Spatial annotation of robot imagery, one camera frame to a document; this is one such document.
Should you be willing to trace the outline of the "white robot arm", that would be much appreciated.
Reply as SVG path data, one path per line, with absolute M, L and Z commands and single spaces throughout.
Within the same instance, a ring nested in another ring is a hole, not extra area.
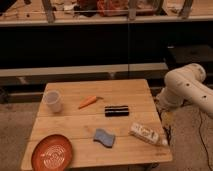
M 164 77 L 165 87 L 157 95 L 159 108 L 175 109 L 187 100 L 213 119 L 213 89 L 203 84 L 205 78 L 205 69 L 197 63 L 170 70 Z

